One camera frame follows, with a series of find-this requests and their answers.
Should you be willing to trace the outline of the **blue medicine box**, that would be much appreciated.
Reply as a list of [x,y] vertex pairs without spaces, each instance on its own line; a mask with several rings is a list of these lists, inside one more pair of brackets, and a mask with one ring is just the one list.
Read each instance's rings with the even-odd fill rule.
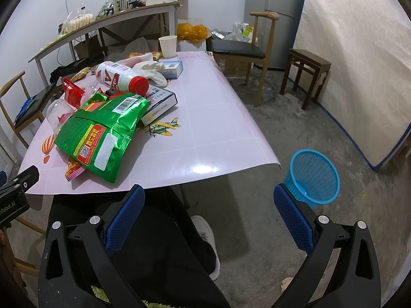
[[164,61],[163,66],[160,68],[160,74],[165,79],[177,79],[183,72],[182,61]]

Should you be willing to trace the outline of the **wooden chair black seat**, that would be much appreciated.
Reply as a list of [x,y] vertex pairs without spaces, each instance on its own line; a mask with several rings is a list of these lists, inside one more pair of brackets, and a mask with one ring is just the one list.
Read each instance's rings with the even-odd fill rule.
[[[219,63],[221,60],[225,60],[239,61],[248,64],[245,80],[246,85],[248,84],[251,74],[251,65],[257,64],[263,66],[254,101],[254,106],[259,107],[261,95],[263,92],[263,86],[267,75],[268,63],[270,62],[270,56],[274,43],[276,22],[279,20],[279,14],[277,12],[265,11],[250,12],[250,15],[254,17],[254,32],[250,43],[235,40],[212,39],[210,41],[210,48],[217,63]],[[258,21],[260,18],[265,18],[271,21],[270,32],[265,52],[256,44],[256,29],[258,27]]]

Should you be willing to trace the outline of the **red snack wrapper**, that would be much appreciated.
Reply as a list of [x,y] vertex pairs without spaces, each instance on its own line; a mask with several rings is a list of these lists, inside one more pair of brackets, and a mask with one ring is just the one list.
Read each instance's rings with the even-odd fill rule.
[[81,98],[84,90],[75,85],[71,80],[63,78],[64,100],[72,107],[79,109],[81,107]]

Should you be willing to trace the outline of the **white strawberry milk bottle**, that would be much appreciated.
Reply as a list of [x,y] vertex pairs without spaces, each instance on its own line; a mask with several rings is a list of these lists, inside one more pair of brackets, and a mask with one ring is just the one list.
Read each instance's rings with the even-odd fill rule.
[[145,96],[149,89],[147,78],[139,76],[126,65],[111,61],[105,61],[97,66],[96,79],[118,92]]

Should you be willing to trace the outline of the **orange biscuit packet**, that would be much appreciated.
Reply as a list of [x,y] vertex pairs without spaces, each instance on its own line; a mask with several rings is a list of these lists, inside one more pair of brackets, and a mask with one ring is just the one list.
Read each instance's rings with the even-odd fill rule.
[[159,59],[161,59],[162,57],[163,57],[163,54],[162,54],[162,52],[158,52],[158,51],[154,51],[154,52],[147,52],[147,53],[135,53],[135,52],[132,52],[132,53],[130,53],[129,54],[129,58],[134,58],[134,57],[136,57],[136,56],[138,56],[138,57],[144,57],[145,59],[151,59],[151,60],[154,60],[154,61],[158,61]]

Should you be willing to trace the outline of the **white mattress blue trim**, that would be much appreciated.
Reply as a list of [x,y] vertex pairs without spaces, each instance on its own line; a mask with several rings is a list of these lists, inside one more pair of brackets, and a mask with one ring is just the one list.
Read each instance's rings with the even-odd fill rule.
[[410,135],[410,19],[398,0],[305,0],[295,48],[331,64],[319,104],[378,169]]

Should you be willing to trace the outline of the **black clothes on chair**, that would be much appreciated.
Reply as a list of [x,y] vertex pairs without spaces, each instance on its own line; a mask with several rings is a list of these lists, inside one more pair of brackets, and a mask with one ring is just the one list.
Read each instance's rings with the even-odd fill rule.
[[79,59],[78,61],[73,61],[68,65],[63,65],[57,67],[50,74],[50,83],[55,84],[60,78],[67,76],[69,74],[75,74],[82,70],[83,68],[90,68],[94,65],[98,65],[103,62],[105,55],[100,52],[94,56],[89,56],[87,58]]

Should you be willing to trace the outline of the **long white side table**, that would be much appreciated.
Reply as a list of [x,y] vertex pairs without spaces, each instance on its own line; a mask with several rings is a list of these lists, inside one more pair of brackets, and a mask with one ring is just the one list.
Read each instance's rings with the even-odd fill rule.
[[103,17],[101,19],[95,20],[94,22],[91,22],[90,24],[87,24],[86,26],[77,29],[76,31],[69,33],[68,35],[64,35],[63,37],[58,38],[51,44],[41,49],[39,53],[37,53],[34,57],[32,57],[32,59],[29,60],[29,62],[35,61],[36,67],[40,75],[40,79],[43,85],[47,87],[49,85],[49,79],[46,77],[45,71],[41,63],[41,59],[51,54],[59,47],[62,47],[65,44],[69,44],[72,59],[75,61],[76,57],[74,47],[72,45],[72,41],[74,39],[81,37],[83,35],[87,35],[92,31],[100,30],[103,27],[111,26],[119,22],[124,22],[138,17],[151,16],[163,13],[168,14],[169,34],[174,35],[176,30],[175,12],[178,7],[180,7],[180,2],[178,0],[175,0],[175,2],[154,4],[140,8],[134,8],[128,11],[121,11],[119,13],[115,13],[108,17]]

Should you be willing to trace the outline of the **clear plastic cup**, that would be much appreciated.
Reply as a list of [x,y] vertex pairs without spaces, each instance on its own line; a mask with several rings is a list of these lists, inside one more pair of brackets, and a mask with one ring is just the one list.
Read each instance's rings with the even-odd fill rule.
[[46,119],[57,135],[65,122],[74,114],[75,109],[71,107],[64,99],[56,99],[47,108]]

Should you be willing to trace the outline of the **green snack bag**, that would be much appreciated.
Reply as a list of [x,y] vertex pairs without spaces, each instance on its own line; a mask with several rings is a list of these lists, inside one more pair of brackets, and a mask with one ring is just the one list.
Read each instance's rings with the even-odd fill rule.
[[149,107],[140,95],[108,97],[97,91],[65,122],[55,145],[109,183],[115,183],[123,155]]

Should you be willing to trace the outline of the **white tissue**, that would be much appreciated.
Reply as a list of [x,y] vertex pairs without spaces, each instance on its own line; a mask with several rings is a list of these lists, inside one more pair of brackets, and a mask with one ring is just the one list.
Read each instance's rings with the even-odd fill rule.
[[158,87],[165,88],[168,86],[168,81],[160,74],[160,68],[163,66],[161,62],[136,56],[122,59],[117,63],[128,66],[139,76],[151,80]]

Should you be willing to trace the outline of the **dark wooden stool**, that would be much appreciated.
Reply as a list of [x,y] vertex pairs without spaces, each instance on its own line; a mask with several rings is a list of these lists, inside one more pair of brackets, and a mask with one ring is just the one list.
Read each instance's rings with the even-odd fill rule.
[[330,72],[331,63],[324,58],[317,56],[305,49],[290,49],[286,62],[286,69],[280,88],[280,94],[284,95],[286,91],[286,85],[288,82],[288,76],[291,70],[291,66],[296,66],[297,74],[293,83],[293,90],[296,91],[301,79],[302,72],[306,72],[312,76],[309,89],[307,90],[305,100],[302,104],[302,110],[304,111],[311,99],[314,88],[316,87],[321,75],[324,75],[324,79],[319,83],[316,88],[316,92],[313,98],[314,102],[318,101],[320,93],[323,90],[326,78]]

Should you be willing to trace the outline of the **orange plastic bag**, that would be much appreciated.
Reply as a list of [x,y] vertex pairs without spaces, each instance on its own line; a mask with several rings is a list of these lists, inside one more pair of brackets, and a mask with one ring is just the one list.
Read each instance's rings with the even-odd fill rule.
[[198,44],[202,40],[206,40],[210,37],[210,32],[208,28],[202,24],[192,25],[188,22],[180,23],[177,26],[176,35],[178,40],[186,40],[188,42]]

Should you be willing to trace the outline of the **blue plastic trash basket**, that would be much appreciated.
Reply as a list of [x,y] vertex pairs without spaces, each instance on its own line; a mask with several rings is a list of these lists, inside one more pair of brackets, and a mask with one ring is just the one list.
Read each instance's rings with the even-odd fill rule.
[[340,190],[335,166],[325,155],[312,149],[293,154],[284,184],[297,201],[311,208],[330,204]]

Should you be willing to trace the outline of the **white paper cup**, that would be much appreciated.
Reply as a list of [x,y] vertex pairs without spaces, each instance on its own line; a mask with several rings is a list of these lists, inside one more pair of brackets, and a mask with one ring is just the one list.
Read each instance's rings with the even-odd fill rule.
[[165,59],[170,59],[176,56],[177,38],[176,35],[167,35],[159,38],[162,55]]

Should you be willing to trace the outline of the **wooden chair at left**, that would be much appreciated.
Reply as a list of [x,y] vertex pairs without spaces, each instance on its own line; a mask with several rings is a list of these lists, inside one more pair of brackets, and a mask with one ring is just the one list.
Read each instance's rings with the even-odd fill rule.
[[[26,147],[26,149],[28,149],[29,144],[24,140],[24,138],[21,135],[21,132],[35,120],[43,122],[45,116],[42,112],[44,111],[47,103],[50,100],[52,100],[53,98],[58,99],[60,97],[61,88],[58,87],[55,83],[53,83],[52,85],[47,85],[38,94],[30,96],[23,80],[24,75],[25,71],[23,70],[19,74],[11,78],[11,80],[9,80],[1,88],[1,111],[3,112],[7,123],[9,124],[10,128],[12,129],[16,137],[18,137],[23,146]],[[22,104],[16,117],[12,119],[6,111],[6,107],[4,107],[4,97],[9,92],[9,90],[16,84],[16,82],[20,83],[22,90],[26,95],[26,101]]]

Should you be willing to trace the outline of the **yellow snack packet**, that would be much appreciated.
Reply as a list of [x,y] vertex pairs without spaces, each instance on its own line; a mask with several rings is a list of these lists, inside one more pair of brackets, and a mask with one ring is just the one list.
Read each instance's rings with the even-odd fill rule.
[[90,71],[90,67],[86,67],[86,68],[81,69],[80,71],[78,71],[78,72],[70,79],[70,81],[73,82],[73,83],[75,83],[75,82],[77,82],[78,80],[83,79],[83,78],[88,74],[89,71]]

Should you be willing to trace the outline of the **black silver cable box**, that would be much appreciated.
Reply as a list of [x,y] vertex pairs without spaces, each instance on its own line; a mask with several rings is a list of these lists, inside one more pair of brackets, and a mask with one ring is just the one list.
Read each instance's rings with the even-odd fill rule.
[[160,116],[178,104],[174,92],[155,85],[149,85],[146,99],[149,102],[149,107],[141,119],[144,127],[154,123]]

